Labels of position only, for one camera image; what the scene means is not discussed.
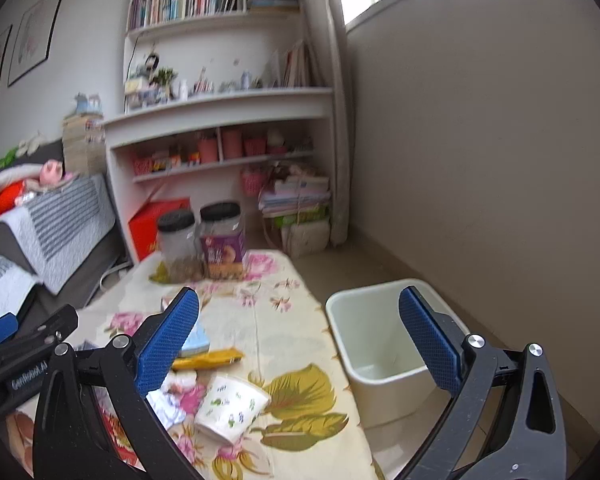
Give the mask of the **floral paper cup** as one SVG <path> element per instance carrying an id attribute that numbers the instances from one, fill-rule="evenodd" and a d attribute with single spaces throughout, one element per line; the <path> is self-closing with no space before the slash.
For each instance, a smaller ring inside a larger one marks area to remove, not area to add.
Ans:
<path id="1" fill-rule="evenodd" d="M 194 426 L 212 439 L 235 445 L 270 402 L 271 396 L 251 382 L 214 374 L 195 415 Z"/>

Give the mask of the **light blue carton box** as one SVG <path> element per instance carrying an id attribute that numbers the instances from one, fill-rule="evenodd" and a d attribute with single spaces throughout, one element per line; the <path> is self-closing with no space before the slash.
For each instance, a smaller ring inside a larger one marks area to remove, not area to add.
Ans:
<path id="1" fill-rule="evenodd" d="M 178 356 L 180 358 L 189 358 L 190 356 L 206 353 L 209 349 L 210 340 L 204 331 L 201 322 L 197 321 L 192 328 L 192 331 L 185 339 L 180 352 L 178 352 Z"/>

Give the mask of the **yellow snack wrapper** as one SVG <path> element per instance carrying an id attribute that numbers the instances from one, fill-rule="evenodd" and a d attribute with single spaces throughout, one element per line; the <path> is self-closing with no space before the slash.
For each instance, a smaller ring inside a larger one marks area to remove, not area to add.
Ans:
<path id="1" fill-rule="evenodd" d="M 194 356 L 176 358 L 171 368 L 177 372 L 179 370 L 217 370 L 241 361 L 244 356 L 241 351 L 235 348 L 208 351 Z"/>

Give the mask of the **white tissue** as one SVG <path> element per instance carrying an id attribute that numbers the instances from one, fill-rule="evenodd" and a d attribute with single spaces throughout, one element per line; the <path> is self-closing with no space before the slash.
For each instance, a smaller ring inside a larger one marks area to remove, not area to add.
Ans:
<path id="1" fill-rule="evenodd" d="M 169 372 L 159 389 L 148 392 L 145 400 L 166 429 L 195 416 L 207 387 L 194 370 Z"/>

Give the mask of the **grey sofa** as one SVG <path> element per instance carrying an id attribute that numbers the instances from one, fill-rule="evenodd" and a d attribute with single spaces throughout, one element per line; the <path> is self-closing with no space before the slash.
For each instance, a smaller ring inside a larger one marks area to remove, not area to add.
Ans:
<path id="1" fill-rule="evenodd" d="M 56 143 L 0 169 L 0 317 L 28 330 L 86 307 L 123 254 L 104 174 L 67 169 Z"/>

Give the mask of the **grey striped sofa cover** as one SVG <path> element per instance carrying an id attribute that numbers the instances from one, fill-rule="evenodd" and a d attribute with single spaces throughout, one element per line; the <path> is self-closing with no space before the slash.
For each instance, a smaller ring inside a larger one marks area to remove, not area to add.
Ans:
<path id="1" fill-rule="evenodd" d="M 32 273 L 53 294 L 76 273 L 116 224 L 105 178 L 77 178 L 28 200 L 0 217 Z M 0 255 L 6 248 L 0 243 Z"/>

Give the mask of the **pink pig plush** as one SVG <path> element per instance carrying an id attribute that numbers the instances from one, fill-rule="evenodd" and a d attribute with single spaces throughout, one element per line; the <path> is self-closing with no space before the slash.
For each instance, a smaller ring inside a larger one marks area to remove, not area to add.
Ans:
<path id="1" fill-rule="evenodd" d="M 59 188 L 61 185 L 71 182 L 75 177 L 75 174 L 65 170 L 62 162 L 50 159 L 42 166 L 38 175 L 38 183 L 42 188 Z"/>

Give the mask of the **red gift box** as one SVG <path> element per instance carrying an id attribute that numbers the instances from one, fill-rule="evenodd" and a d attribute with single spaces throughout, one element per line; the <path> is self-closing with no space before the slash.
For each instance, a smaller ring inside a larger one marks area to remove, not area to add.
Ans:
<path id="1" fill-rule="evenodd" d="M 129 221 L 129 229 L 138 260 L 142 261 L 157 248 L 157 222 L 167 212 L 189 209 L 188 198 L 148 202 Z"/>

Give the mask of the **clear jar with nuts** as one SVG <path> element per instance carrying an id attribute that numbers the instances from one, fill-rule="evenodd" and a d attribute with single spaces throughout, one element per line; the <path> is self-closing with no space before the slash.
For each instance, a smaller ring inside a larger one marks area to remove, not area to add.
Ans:
<path id="1" fill-rule="evenodd" d="M 157 221 L 157 242 L 172 283 L 198 281 L 204 275 L 196 219 L 190 209 L 174 209 Z"/>

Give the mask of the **stacked cardboard boxes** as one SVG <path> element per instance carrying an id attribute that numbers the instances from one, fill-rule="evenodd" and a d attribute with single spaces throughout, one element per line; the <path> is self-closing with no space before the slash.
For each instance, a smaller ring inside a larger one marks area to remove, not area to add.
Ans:
<path id="1" fill-rule="evenodd" d="M 81 176 L 106 174 L 105 131 L 101 114 L 71 115 L 62 122 L 62 149 L 67 172 Z"/>

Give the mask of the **floral tablecloth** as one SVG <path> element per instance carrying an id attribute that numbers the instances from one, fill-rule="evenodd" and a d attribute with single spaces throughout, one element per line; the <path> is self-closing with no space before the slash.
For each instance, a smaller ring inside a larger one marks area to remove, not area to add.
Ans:
<path id="1" fill-rule="evenodd" d="M 198 292 L 211 351 L 245 355 L 221 372 L 262 388 L 271 402 L 232 448 L 197 431 L 195 416 L 169 434 L 205 479 L 383 479 L 323 306 L 281 252 L 254 250 L 246 260 L 242 281 L 187 285 Z M 166 307 L 182 285 L 159 284 L 159 268 L 155 252 L 81 310 L 70 344 L 104 346 Z"/>

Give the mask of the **purple label cashew jar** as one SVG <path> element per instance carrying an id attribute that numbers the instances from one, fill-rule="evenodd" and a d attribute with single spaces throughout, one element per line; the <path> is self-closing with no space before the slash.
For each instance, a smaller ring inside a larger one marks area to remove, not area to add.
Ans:
<path id="1" fill-rule="evenodd" d="M 237 202 L 217 202 L 200 210 L 200 244 L 212 280 L 240 280 L 245 272 L 245 231 Z"/>

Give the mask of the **pink basket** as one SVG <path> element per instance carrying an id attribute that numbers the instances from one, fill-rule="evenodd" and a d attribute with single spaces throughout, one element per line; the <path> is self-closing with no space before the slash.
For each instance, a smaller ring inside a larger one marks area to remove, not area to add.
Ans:
<path id="1" fill-rule="evenodd" d="M 268 172 L 262 167 L 247 167 L 240 170 L 242 192 L 246 197 L 258 197 L 268 180 Z"/>

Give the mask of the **stack of books on floor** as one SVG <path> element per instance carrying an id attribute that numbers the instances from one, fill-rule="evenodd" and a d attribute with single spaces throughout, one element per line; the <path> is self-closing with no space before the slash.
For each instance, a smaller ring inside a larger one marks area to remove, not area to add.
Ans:
<path id="1" fill-rule="evenodd" d="M 330 239 L 329 177 L 290 160 L 273 162 L 265 175 L 258 207 L 268 244 L 291 259 L 322 252 Z"/>

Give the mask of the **white bookshelf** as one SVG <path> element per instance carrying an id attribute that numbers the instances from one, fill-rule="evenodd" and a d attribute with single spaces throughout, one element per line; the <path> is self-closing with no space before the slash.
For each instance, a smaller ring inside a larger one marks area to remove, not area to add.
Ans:
<path id="1" fill-rule="evenodd" d="M 148 202 L 194 208 L 255 197 L 240 170 L 298 160 L 337 175 L 336 93 L 311 34 L 308 0 L 130 0 L 123 107 L 104 122 L 126 246 Z"/>

